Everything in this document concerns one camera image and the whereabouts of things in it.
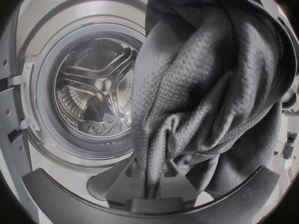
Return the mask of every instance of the perforated fabric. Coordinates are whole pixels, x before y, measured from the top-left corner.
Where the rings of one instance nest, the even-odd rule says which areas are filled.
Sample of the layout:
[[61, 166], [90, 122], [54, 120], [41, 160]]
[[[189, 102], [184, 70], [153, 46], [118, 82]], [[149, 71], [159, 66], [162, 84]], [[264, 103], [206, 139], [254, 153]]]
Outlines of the perforated fabric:
[[280, 99], [296, 71], [291, 41], [252, 0], [149, 0], [146, 31], [132, 138], [147, 198], [165, 159], [199, 193], [223, 195], [273, 154]]

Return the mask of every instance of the washing machine drum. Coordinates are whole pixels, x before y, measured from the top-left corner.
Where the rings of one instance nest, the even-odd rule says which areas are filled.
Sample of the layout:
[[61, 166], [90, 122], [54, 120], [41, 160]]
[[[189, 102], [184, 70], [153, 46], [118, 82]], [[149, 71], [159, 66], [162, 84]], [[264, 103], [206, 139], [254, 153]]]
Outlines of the washing machine drum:
[[[267, 4], [296, 40], [273, 0], [254, 1]], [[194, 208], [196, 192], [167, 162], [163, 178], [172, 179], [161, 182], [164, 198], [130, 196], [142, 192], [144, 180], [127, 158], [133, 152], [131, 95], [146, 5], [147, 0], [23, 0], [3, 30], [0, 167], [35, 222], [247, 223], [275, 189], [279, 175], [260, 167], [226, 196]], [[116, 163], [130, 169], [115, 169], [120, 179], [108, 205], [92, 197], [86, 183]]]

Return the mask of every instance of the laundry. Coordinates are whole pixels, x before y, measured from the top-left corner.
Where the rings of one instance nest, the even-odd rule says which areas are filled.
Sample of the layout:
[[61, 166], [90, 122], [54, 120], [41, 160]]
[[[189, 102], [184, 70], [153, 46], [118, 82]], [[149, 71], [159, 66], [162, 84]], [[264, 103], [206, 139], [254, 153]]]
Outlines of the laundry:
[[111, 136], [122, 132], [122, 122], [112, 114], [104, 114], [103, 122], [84, 121], [79, 125], [82, 132], [98, 136]]
[[296, 74], [291, 40], [253, 0], [149, 0], [145, 24], [131, 133], [146, 197], [165, 159], [199, 194], [224, 195], [273, 155]]

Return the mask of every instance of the black fabric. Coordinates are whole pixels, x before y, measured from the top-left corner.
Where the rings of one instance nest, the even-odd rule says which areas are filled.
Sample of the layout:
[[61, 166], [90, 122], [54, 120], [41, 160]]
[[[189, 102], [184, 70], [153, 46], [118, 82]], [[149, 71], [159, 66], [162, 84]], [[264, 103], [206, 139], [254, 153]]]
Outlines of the black fabric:
[[117, 162], [112, 168], [96, 175], [92, 176], [88, 179], [86, 188], [89, 194], [95, 199], [106, 201], [106, 194], [117, 179], [117, 177], [121, 174], [124, 168], [131, 161], [132, 156], [129, 158], [123, 159]]
[[121, 120], [112, 114], [104, 114], [103, 122], [88, 120], [79, 124], [79, 129], [82, 132], [99, 136], [119, 134], [122, 132], [121, 128]]
[[253, 0], [149, 0], [132, 138], [155, 198], [164, 160], [223, 195], [266, 164], [296, 73], [281, 24]]

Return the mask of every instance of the washing machine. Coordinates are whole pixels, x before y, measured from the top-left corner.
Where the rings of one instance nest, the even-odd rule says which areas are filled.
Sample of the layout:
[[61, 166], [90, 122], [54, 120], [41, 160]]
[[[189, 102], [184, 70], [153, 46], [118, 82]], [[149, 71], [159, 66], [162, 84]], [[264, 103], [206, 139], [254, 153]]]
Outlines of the washing machine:
[[[255, 1], [279, 19], [298, 54], [298, 39], [277, 2]], [[191, 209], [144, 214], [111, 208], [89, 194], [90, 177], [133, 153], [133, 67], [145, 41], [146, 6], [147, 0], [22, 0], [17, 6], [0, 40], [0, 168], [7, 185], [40, 224], [257, 223], [298, 172], [296, 147], [291, 157], [281, 156], [287, 116], [297, 119], [298, 77], [284, 97], [274, 161], [220, 200], [203, 192]], [[113, 117], [117, 130], [99, 136], [88, 129], [88, 120], [106, 125]], [[244, 210], [250, 211], [242, 217]]]

